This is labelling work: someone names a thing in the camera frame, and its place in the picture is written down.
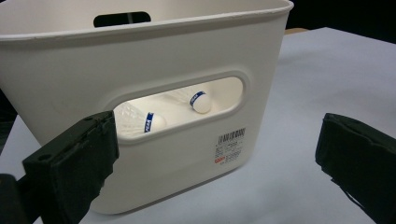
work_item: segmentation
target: dark background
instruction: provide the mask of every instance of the dark background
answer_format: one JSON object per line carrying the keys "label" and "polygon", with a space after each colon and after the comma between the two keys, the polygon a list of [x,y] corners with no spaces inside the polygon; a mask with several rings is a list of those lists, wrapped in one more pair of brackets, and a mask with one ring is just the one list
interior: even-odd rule
{"label": "dark background", "polygon": [[[287,29],[321,27],[350,32],[396,44],[394,3],[390,0],[292,0]],[[0,91],[0,153],[17,112]]]}

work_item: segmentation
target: shuttlecock cork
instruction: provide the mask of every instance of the shuttlecock cork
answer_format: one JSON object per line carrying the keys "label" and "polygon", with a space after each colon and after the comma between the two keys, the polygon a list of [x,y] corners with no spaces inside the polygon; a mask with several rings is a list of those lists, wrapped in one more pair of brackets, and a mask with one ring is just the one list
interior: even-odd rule
{"label": "shuttlecock cork", "polygon": [[117,106],[114,114],[117,133],[121,136],[156,132],[166,126],[166,119],[161,115],[151,112],[143,113],[128,102]]}
{"label": "shuttlecock cork", "polygon": [[204,91],[198,91],[195,88],[186,87],[169,91],[168,94],[182,103],[189,103],[190,106],[200,114],[205,114],[212,109],[212,99]]}

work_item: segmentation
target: blue band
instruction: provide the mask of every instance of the blue band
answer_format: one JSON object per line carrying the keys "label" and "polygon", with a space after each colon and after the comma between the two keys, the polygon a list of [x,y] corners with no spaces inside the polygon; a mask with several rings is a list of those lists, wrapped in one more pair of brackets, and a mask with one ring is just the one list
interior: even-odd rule
{"label": "blue band", "polygon": [[154,117],[154,113],[148,113],[145,123],[145,133],[149,133],[149,131],[151,130],[151,122],[153,117]]}
{"label": "blue band", "polygon": [[198,99],[198,97],[200,97],[204,94],[206,94],[204,91],[198,91],[197,93],[195,93],[195,95],[192,96],[192,98],[190,100],[190,106],[194,107],[194,103]]}

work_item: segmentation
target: white tablecloth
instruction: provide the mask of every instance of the white tablecloth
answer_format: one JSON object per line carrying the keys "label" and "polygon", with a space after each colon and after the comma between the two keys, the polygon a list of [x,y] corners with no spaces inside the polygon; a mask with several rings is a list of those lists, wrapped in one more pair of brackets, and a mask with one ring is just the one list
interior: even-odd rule
{"label": "white tablecloth", "polygon": [[[395,59],[396,45],[328,28],[286,35],[246,165],[137,212],[89,212],[81,223],[373,224],[320,170],[315,150],[327,112],[396,137]],[[38,148],[17,118],[0,173],[20,178],[21,160]]]}

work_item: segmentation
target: bin rim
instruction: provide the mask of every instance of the bin rim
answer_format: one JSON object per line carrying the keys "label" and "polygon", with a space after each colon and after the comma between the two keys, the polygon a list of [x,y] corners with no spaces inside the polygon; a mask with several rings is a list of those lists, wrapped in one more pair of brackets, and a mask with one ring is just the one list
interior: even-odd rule
{"label": "bin rim", "polygon": [[244,19],[255,19],[264,18],[268,16],[276,16],[287,14],[294,7],[294,4],[289,0],[281,0],[287,3],[285,7],[251,10],[243,12],[230,12],[221,13],[215,15],[198,16],[182,19],[173,19],[167,21],[151,21],[142,23],[133,23],[117,26],[107,26],[99,28],[86,28],[71,31],[56,31],[56,32],[44,32],[44,33],[33,33],[33,34],[18,34],[18,35],[1,35],[0,34],[0,45],[11,44],[21,41],[40,41],[40,40],[61,40],[61,39],[76,39],[92,36],[105,36],[105,35],[122,35],[122,34],[133,34],[147,31],[155,31],[161,29],[176,28],[187,25],[198,25],[210,22],[221,22],[221,21],[234,21]]}

